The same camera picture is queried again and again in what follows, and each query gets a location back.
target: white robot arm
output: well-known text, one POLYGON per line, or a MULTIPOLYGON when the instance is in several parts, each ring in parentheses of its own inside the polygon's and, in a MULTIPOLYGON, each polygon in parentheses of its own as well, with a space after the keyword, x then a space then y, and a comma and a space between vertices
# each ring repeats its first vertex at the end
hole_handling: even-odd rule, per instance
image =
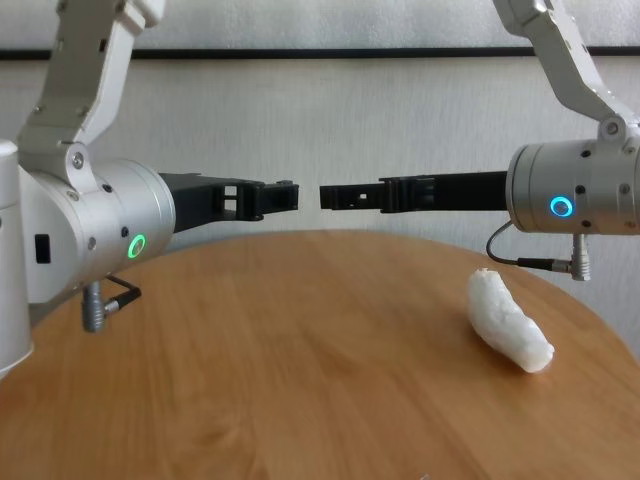
POLYGON ((637 235, 640 212, 638 117, 604 85, 573 17, 559 0, 494 0, 505 28, 527 37, 559 101, 599 122, 596 138, 528 145, 507 172, 422 175, 383 184, 321 187, 322 208, 508 210, 511 220, 487 243, 492 259, 590 277, 588 234, 637 235), (493 255, 495 237, 511 224, 525 232, 573 234, 571 260, 493 255))
MULTIPOLYGON (((560 1, 494 3, 507 29, 531 40, 558 99, 599 122, 597 136, 522 147, 505 172, 321 187, 322 207, 505 210, 522 231, 573 234, 574 253, 567 261, 504 260, 491 253, 494 235, 492 258, 586 280, 587 234, 640 233, 638 119, 604 86, 560 1)), ((297 208, 290 182, 159 175, 129 160, 91 161, 87 146, 115 118, 134 39, 163 11, 163 0, 58 4, 42 97, 18 149, 0 142, 0 377, 31 351, 30 326, 80 290, 84 327, 100 330, 107 315, 140 294, 113 273, 162 254, 174 233, 297 208), (228 195, 229 186, 237 193, 228 195), (236 202, 235 211, 225 209, 226 200, 236 202), (105 302, 104 278, 126 293, 105 302)))
POLYGON ((101 330, 140 296, 113 274, 163 254, 175 233, 297 209, 298 186, 288 181, 92 162, 88 146, 115 119, 134 40, 160 22, 164 7, 164 0, 58 3, 41 98, 17 149, 0 142, 0 378, 30 353, 31 326, 79 291, 85 330, 101 330), (103 300, 105 278, 126 291, 103 300))

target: white object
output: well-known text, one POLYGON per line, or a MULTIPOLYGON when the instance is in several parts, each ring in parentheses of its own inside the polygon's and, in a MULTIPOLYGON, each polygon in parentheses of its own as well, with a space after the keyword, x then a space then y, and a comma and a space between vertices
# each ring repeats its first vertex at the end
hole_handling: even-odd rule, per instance
POLYGON ((15 153, 0 140, 0 378, 32 350, 15 153))
POLYGON ((513 301, 498 272, 483 269, 471 275, 469 319, 491 348, 528 373, 543 370, 553 358, 553 345, 513 301))
POLYGON ((145 26, 161 20, 164 3, 64 0, 58 4, 55 46, 42 95, 20 134, 21 153, 51 155, 60 142, 89 145, 111 125, 133 42, 145 26))

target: white foam piece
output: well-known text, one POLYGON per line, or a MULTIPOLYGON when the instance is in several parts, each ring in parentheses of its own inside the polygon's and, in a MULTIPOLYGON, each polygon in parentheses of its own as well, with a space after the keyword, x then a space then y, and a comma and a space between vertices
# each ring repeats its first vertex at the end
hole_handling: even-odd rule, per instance
MULTIPOLYGON (((0 0, 0 48, 47 48, 55 0, 0 0)), ((637 0, 566 0, 588 45, 640 45, 637 0)), ((491 0, 168 0, 138 48, 522 46, 491 0)))
POLYGON ((483 269, 471 275, 469 319, 491 348, 528 373, 543 370, 553 358, 553 345, 514 302, 498 272, 483 269))

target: metal connector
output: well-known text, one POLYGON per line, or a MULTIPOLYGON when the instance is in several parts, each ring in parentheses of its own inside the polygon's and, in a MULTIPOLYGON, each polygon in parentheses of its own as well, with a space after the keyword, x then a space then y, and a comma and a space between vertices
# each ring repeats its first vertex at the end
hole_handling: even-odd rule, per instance
POLYGON ((583 234, 575 234, 573 236, 571 278, 580 282, 591 280, 591 262, 587 251, 587 237, 583 234))
POLYGON ((142 295, 138 287, 114 276, 107 280, 127 290, 106 302, 102 299, 100 282, 92 282, 82 290, 82 327, 85 332, 98 333, 105 327, 108 316, 119 312, 142 295))
POLYGON ((551 264, 551 271, 557 273, 571 273, 571 262, 569 260, 554 260, 551 264))

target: screw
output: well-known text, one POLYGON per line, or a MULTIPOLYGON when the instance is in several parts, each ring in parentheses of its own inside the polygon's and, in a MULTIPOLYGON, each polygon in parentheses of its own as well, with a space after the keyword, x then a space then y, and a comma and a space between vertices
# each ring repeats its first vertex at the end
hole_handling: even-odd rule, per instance
POLYGON ((84 155, 80 152, 76 152, 73 154, 73 158, 71 159, 71 163, 73 164, 73 168, 76 170, 80 170, 84 167, 84 155))
POLYGON ((607 133, 609 135, 615 135, 616 133, 618 133, 618 124, 615 122, 611 122, 610 124, 608 124, 607 133))

